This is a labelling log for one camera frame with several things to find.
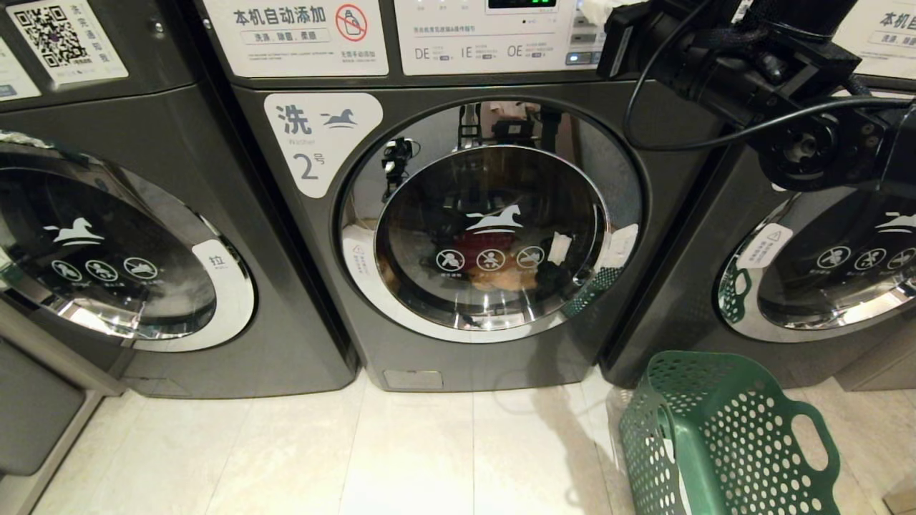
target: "washer number sticker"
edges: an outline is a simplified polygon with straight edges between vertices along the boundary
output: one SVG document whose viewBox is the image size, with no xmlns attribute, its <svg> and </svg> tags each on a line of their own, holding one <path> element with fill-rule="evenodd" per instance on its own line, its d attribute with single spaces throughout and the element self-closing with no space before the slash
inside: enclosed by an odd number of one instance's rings
<svg viewBox="0 0 916 515">
<path fill-rule="evenodd" d="M 313 199 L 382 122 L 382 104 L 368 93 L 274 93 L 264 112 L 296 186 Z"/>
</svg>

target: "digital display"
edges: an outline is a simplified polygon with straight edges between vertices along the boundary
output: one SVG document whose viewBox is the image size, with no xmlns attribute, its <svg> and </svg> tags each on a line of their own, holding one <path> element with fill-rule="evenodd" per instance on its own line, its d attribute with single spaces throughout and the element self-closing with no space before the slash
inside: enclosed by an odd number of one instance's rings
<svg viewBox="0 0 916 515">
<path fill-rule="evenodd" d="M 491 9 L 519 9 L 525 7 L 556 7 L 557 0 L 486 0 Z"/>
</svg>

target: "horse logo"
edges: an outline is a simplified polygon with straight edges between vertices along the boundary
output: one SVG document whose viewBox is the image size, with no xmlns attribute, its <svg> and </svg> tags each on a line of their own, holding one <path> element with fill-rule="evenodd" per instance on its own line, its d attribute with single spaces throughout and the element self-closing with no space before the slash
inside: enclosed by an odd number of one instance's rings
<svg viewBox="0 0 916 515">
<path fill-rule="evenodd" d="M 909 233 L 913 234 L 913 228 L 916 227 L 916 214 L 911 216 L 901 216 L 900 213 L 885 213 L 893 218 L 886 224 L 876 225 L 876 229 L 881 229 L 880 233 Z"/>
<path fill-rule="evenodd" d="M 329 115 L 327 113 L 322 113 L 322 116 L 328 117 L 328 121 L 324 122 L 324 124 L 330 126 L 330 128 L 353 128 L 358 125 L 350 118 L 350 116 L 353 116 L 353 111 L 350 109 L 344 109 L 338 116 Z"/>
<path fill-rule="evenodd" d="M 480 218 L 480 222 L 467 228 L 468 231 L 474 229 L 485 229 L 476 231 L 475 234 L 484 235 L 487 233 L 514 233 L 514 229 L 487 229 L 487 227 L 522 227 L 524 225 L 515 221 L 515 216 L 521 214 L 521 210 L 516 204 L 512 204 L 504 209 L 500 214 L 483 214 L 469 213 L 468 218 Z"/>
<path fill-rule="evenodd" d="M 56 225 L 45 225 L 44 229 L 46 231 L 58 231 L 57 237 L 54 238 L 54 243 L 62 241 L 65 247 L 70 245 L 99 245 L 99 242 L 105 238 L 104 236 L 94 235 L 89 230 L 92 226 L 88 220 L 79 217 L 73 220 L 73 227 L 61 228 Z"/>
</svg>

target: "control panel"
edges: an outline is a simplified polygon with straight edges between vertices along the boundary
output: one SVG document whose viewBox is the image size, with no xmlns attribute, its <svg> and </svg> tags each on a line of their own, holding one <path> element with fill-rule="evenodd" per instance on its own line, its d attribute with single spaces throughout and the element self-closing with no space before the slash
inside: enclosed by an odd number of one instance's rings
<svg viewBox="0 0 916 515">
<path fill-rule="evenodd" d="M 581 0 L 395 0 L 405 75 L 596 68 L 603 28 Z"/>
</svg>

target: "qr code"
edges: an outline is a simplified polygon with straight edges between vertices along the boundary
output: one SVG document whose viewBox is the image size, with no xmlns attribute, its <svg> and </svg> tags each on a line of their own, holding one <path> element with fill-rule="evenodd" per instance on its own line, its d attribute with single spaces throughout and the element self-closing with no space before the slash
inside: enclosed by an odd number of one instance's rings
<svg viewBox="0 0 916 515">
<path fill-rule="evenodd" d="M 16 22 L 50 68 L 93 62 L 59 5 L 19 11 Z"/>
</svg>

